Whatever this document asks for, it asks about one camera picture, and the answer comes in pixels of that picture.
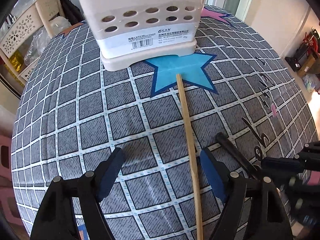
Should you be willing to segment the grey checkered tablecloth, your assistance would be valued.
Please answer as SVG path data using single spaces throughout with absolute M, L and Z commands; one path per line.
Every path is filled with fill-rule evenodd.
M 239 164 L 216 142 L 222 132 L 253 163 L 256 153 L 293 157 L 318 134 L 304 95 L 276 51 L 234 16 L 203 18 L 197 52 L 217 89 L 188 85 L 197 150 L 209 148 L 230 171 Z M 78 178 L 120 147 L 126 154 L 101 203 L 116 239 L 195 239 L 188 149 L 176 87 L 151 97 L 144 62 L 108 72 L 88 25 L 52 39 L 23 91 L 11 143 L 18 210 L 31 232 L 55 176 Z M 274 103 L 277 117 L 270 109 Z

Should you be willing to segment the small pink sticker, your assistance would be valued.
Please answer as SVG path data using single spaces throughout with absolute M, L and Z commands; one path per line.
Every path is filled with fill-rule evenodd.
M 277 117 L 277 108 L 276 108 L 276 105 L 274 103 L 271 104 L 270 109 L 272 111 L 273 117 Z

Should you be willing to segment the orange star sticker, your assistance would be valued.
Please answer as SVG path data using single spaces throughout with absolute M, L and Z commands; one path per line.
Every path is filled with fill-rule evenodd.
M 82 25 L 84 25 L 84 22 L 79 22 L 77 24 L 74 24 L 74 25 L 66 28 L 65 30 L 63 30 L 61 33 L 59 33 L 59 35 L 62 35 L 63 37 L 67 37 L 71 31 L 73 31 L 74 29 L 76 29 Z

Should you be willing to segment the pink plastic stool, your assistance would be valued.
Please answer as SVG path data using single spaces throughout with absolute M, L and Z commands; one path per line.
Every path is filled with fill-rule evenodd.
M 23 226 L 11 175 L 11 139 L 1 135 L 1 213 L 11 224 Z

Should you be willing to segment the wooden chopstick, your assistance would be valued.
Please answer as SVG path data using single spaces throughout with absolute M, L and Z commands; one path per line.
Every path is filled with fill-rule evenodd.
M 197 169 L 193 129 L 191 126 L 191 120 L 189 116 L 188 104 L 185 96 L 183 81 L 180 74 L 176 75 L 176 82 L 177 82 L 178 93 L 179 93 L 181 109 L 182 109 L 184 130 L 185 130 L 188 155 L 189 155 L 190 173 L 191 173 L 193 192 L 194 192 L 197 240 L 201 240 L 203 239 L 202 207 L 201 207 L 200 184 L 199 184 L 199 176 L 198 176 L 198 169 Z

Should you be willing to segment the blue star sticker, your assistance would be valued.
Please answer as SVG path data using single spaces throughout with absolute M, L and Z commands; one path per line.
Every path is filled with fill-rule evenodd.
M 185 83 L 217 93 L 205 67 L 216 55 L 193 53 L 187 56 L 167 55 L 145 60 L 154 68 L 150 96 L 154 97 L 177 85 L 176 75 Z

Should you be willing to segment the beige plastic utensil holder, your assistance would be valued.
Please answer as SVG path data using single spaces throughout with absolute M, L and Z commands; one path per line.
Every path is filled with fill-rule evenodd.
M 109 72 L 195 52 L 204 0 L 79 0 Z

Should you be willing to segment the white perforated storage rack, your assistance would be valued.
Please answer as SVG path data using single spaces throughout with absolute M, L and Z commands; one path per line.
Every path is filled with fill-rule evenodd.
M 13 67 L 10 57 L 41 27 L 45 27 L 49 37 L 53 38 L 55 34 L 50 24 L 59 15 L 64 16 L 60 0 L 37 0 L 17 18 L 1 38 L 1 59 L 21 84 L 25 85 L 27 80 Z

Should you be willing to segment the pink star sticker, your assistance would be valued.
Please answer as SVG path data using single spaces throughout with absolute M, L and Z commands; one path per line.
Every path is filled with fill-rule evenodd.
M 209 10 L 207 8 L 203 8 L 201 11 L 201 17 L 206 18 L 212 18 L 214 20 L 217 20 L 219 22 L 222 22 L 228 26 L 233 27 L 233 25 L 227 20 L 227 18 L 230 16 L 228 13 L 220 13 L 213 10 Z

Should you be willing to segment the yellow oil bottle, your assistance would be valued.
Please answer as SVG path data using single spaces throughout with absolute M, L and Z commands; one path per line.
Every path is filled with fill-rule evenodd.
M 10 63 L 12 64 L 12 66 L 15 68 L 15 70 L 17 72 L 20 71 L 21 67 L 24 64 L 24 57 L 22 56 L 22 54 L 17 50 L 15 51 L 12 56 L 9 59 Z

